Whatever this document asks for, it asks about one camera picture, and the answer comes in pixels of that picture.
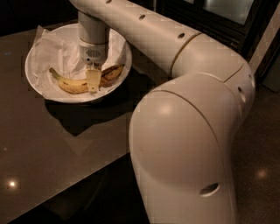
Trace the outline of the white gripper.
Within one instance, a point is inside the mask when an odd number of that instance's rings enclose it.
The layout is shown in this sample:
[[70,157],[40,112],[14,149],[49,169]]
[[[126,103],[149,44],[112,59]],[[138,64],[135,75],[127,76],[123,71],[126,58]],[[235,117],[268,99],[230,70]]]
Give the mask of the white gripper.
[[80,57],[87,67],[86,70],[87,88],[89,92],[97,92],[102,77],[102,66],[108,58],[109,43],[89,44],[79,39]]

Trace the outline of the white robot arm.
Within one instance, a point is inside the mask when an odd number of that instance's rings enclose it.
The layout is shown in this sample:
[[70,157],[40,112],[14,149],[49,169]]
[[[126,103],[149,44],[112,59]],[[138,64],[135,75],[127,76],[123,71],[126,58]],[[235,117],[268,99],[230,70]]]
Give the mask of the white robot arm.
[[255,98],[248,62],[128,0],[70,0],[171,76],[136,106],[129,150],[150,224],[238,224],[230,162]]

